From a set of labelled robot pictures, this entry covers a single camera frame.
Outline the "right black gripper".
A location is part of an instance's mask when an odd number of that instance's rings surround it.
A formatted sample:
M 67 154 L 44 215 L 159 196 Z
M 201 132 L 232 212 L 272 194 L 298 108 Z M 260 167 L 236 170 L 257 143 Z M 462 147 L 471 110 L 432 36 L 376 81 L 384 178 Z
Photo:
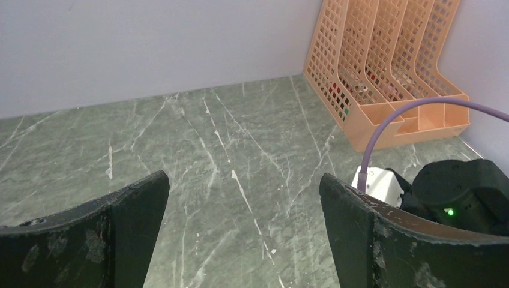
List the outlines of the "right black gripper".
M 508 236 L 508 176 L 492 161 L 442 160 L 425 165 L 408 182 L 400 209 L 458 229 Z

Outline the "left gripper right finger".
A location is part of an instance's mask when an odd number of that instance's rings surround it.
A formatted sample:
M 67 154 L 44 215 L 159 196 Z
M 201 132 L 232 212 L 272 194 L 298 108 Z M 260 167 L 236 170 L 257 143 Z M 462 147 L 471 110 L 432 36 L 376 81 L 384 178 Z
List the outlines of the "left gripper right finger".
M 425 220 L 326 173 L 319 184 L 342 287 L 507 287 L 508 238 Z

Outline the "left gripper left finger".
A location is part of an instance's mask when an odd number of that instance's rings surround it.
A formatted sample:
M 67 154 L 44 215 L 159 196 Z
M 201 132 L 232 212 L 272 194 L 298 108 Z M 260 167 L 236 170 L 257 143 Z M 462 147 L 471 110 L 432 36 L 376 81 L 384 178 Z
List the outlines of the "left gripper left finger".
M 142 287 L 166 210 L 163 171 L 68 210 L 1 227 L 2 287 Z

